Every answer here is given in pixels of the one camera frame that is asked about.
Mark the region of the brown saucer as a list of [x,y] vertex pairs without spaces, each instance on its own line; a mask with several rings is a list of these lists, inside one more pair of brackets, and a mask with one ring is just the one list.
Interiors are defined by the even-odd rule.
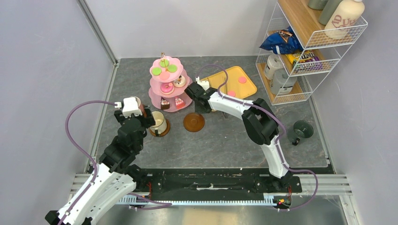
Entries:
[[137,104],[138,104],[139,109],[140,109],[141,112],[142,112],[142,115],[143,115],[144,117],[146,117],[146,112],[145,112],[145,109],[144,109],[144,105],[142,104],[140,98],[139,98],[139,97],[134,97],[134,98],[136,99],[136,102],[137,102]]
[[169,133],[171,125],[168,119],[165,119],[160,126],[150,127],[149,132],[152,136],[163,137]]
[[183,126],[189,132],[198,132],[205,125],[205,118],[196,112],[187,114],[183,119]]

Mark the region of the beige mug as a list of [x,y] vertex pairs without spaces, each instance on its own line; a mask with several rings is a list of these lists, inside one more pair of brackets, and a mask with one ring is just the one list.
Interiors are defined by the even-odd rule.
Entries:
[[152,114],[156,122],[155,126],[152,127],[160,126],[163,123],[163,121],[166,119],[162,112],[153,111]]

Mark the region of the chocolate cake slice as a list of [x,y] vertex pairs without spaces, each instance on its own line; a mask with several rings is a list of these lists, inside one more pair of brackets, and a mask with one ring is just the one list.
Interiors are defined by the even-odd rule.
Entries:
[[161,110],[168,110],[170,108],[170,102],[165,98],[161,97],[160,106]]

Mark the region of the red strawberry cake slice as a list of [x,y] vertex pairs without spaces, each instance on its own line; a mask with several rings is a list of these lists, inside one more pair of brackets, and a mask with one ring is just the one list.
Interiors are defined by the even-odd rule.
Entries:
[[185,107],[185,102],[180,97],[175,97],[175,106],[177,110]]

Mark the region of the white chocolate-drizzle donut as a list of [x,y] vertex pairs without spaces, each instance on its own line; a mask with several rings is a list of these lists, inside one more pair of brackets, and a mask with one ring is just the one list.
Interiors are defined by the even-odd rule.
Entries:
[[176,80],[173,81],[173,85],[177,88],[181,88],[184,85],[186,85],[187,80],[185,78],[185,76],[180,75]]

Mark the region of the metal serving tongs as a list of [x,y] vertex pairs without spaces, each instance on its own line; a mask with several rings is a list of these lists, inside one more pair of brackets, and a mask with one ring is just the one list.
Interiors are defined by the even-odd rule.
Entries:
[[[224,87],[224,95],[227,95],[228,94],[228,85],[227,85],[227,81],[228,81],[228,76],[226,75],[225,76],[225,78],[224,78],[224,85],[223,85],[223,87]],[[225,112],[223,112],[222,113],[223,114],[223,116],[224,116],[224,118],[228,118],[228,115],[225,113]]]

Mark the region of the pink frosted donut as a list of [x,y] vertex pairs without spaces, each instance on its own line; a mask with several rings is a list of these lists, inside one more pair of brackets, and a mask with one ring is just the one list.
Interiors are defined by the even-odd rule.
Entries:
[[175,86],[173,82],[164,82],[160,85],[160,91],[162,94],[168,95],[174,92]]

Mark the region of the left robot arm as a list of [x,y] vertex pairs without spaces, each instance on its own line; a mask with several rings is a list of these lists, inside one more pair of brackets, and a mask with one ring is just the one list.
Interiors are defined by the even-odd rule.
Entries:
[[128,193],[146,188],[146,174],[132,162],[144,147],[147,129],[155,124],[150,107],[128,116],[118,110],[115,116],[121,125],[117,135],[72,199],[46,214],[48,224],[95,225]]

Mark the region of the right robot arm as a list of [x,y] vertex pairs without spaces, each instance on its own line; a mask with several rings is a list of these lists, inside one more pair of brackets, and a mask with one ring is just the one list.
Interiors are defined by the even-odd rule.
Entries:
[[194,101],[197,113],[209,113],[215,110],[241,119],[248,137],[259,145],[264,153],[268,162],[272,188],[277,192],[282,192],[289,187],[292,173],[289,171],[290,166],[278,143],[280,121],[265,100],[239,99],[225,95],[215,88],[205,90],[195,82],[190,84],[184,92]]

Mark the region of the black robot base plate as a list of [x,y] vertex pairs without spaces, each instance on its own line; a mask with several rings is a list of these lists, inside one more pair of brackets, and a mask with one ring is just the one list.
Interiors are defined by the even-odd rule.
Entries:
[[298,176],[275,178],[267,168],[142,169],[136,193],[148,192],[155,201],[246,201],[264,194],[301,193]]

